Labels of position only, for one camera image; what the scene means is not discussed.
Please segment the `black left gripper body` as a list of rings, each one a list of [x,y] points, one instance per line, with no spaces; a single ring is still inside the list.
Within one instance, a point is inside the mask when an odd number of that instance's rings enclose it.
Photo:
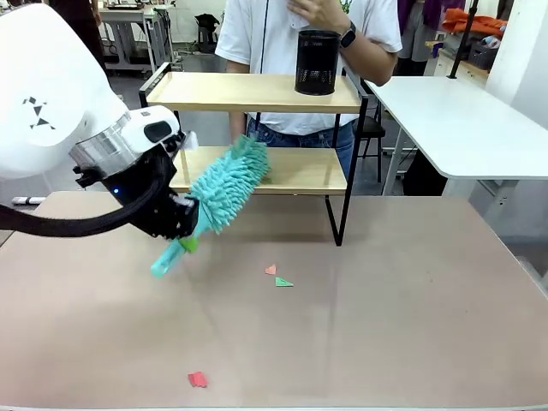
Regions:
[[[170,198],[177,194],[170,187],[176,167],[162,147],[152,148],[125,170],[104,179],[99,178],[97,165],[85,164],[83,157],[76,154],[73,159],[74,173],[80,175],[77,182],[82,187],[99,182],[122,206],[117,211],[74,222],[74,237],[102,234],[128,223],[152,237],[175,239],[193,233],[198,212],[191,216],[177,212]]]

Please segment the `person's left hand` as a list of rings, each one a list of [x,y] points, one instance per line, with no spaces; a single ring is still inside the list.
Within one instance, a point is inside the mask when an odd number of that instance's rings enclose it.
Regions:
[[[291,0],[288,1],[287,7],[321,30],[342,35],[351,27],[349,17],[337,0]]]

